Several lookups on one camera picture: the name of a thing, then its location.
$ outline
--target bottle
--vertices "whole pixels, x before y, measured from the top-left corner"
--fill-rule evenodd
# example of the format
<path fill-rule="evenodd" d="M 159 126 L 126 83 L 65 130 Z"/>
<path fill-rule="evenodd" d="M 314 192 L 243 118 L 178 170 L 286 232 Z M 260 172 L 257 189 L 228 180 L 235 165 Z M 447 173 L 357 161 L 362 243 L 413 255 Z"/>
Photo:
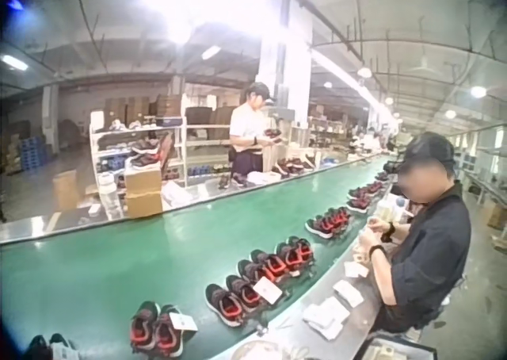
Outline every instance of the bottle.
<path fill-rule="evenodd" d="M 104 206 L 105 213 L 108 220 L 121 219 L 124 216 L 121 208 L 120 199 L 116 191 L 116 183 L 114 182 L 114 175 L 110 172 L 105 172 L 97 176 L 98 180 L 98 193 L 101 198 L 101 203 Z"/>

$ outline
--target white shirt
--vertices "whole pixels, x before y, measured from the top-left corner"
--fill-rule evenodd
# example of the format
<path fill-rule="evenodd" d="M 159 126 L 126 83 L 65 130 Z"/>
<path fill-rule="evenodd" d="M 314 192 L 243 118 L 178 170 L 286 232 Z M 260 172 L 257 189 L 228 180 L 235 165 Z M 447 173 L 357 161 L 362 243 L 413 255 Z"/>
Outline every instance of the white shirt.
<path fill-rule="evenodd" d="M 255 136 L 264 135 L 264 126 L 264 114 L 260 110 L 253 110 L 250 105 L 245 103 L 241 106 L 238 106 L 232 112 L 229 135 L 248 137 L 253 139 Z M 234 148 L 237 152 L 240 152 L 249 148 L 261 148 L 261 146 L 234 146 Z"/>

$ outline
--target fluorescent light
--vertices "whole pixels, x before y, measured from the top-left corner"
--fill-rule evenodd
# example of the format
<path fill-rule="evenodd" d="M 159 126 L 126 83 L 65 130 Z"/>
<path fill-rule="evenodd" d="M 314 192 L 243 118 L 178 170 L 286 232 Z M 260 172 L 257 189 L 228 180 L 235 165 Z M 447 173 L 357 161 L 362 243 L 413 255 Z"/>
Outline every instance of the fluorescent light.
<path fill-rule="evenodd" d="M 28 65 L 23 63 L 21 60 L 12 57 L 11 55 L 2 56 L 2 61 L 5 64 L 9 64 L 11 67 L 19 69 L 20 71 L 26 71 L 28 69 Z"/>
<path fill-rule="evenodd" d="M 204 51 L 203 54 L 201 55 L 201 57 L 203 58 L 203 60 L 210 59 L 214 55 L 219 53 L 221 49 L 222 48 L 220 48 L 218 45 L 213 45 L 210 48 L 208 48 L 206 51 Z"/>
<path fill-rule="evenodd" d="M 487 94 L 487 90 L 484 86 L 473 86 L 470 89 L 470 93 L 475 98 L 483 98 Z"/>
<path fill-rule="evenodd" d="M 448 110 L 445 112 L 445 116 L 451 120 L 452 118 L 456 117 L 456 112 L 454 110 Z"/>
<path fill-rule="evenodd" d="M 369 79 L 372 76 L 372 71 L 370 68 L 362 67 L 357 71 L 357 74 L 361 76 L 363 79 Z"/>

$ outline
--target wristwatch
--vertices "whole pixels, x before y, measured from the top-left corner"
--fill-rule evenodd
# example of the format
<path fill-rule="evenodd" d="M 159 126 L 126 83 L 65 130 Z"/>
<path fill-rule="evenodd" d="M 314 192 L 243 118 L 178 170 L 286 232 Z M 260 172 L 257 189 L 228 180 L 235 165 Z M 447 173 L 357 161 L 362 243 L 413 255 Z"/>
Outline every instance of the wristwatch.
<path fill-rule="evenodd" d="M 370 247 L 370 251 L 368 252 L 368 256 L 370 257 L 370 259 L 372 258 L 373 252 L 376 251 L 377 249 L 382 251 L 383 255 L 387 257 L 386 250 L 383 248 L 382 245 L 373 245 L 372 247 Z"/>
<path fill-rule="evenodd" d="M 392 243 L 393 240 L 392 240 L 391 236 L 395 232 L 396 232 L 396 228 L 393 225 L 393 222 L 390 221 L 389 222 L 389 229 L 387 229 L 387 232 L 385 232 L 382 236 L 380 236 L 380 241 L 382 241 L 383 243 Z"/>

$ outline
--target worker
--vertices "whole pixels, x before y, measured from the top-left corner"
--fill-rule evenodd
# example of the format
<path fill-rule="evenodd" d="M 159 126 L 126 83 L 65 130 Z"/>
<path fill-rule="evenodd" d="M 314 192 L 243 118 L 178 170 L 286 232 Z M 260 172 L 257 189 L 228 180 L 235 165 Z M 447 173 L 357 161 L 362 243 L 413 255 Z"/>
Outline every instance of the worker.
<path fill-rule="evenodd" d="M 360 236 L 383 301 L 375 329 L 399 333 L 424 327 L 463 275 L 471 223 L 453 167 L 454 147 L 443 136 L 425 132 L 412 139 L 398 184 L 425 207 L 411 224 L 374 217 Z M 382 242 L 393 238 L 400 244 L 390 258 Z"/>
<path fill-rule="evenodd" d="M 245 97 L 245 103 L 232 112 L 229 129 L 232 180 L 241 186 L 245 185 L 250 172 L 262 172 L 262 148 L 275 144 L 274 138 L 264 134 L 265 117 L 260 111 L 271 98 L 268 87 L 254 82 L 246 90 Z"/>

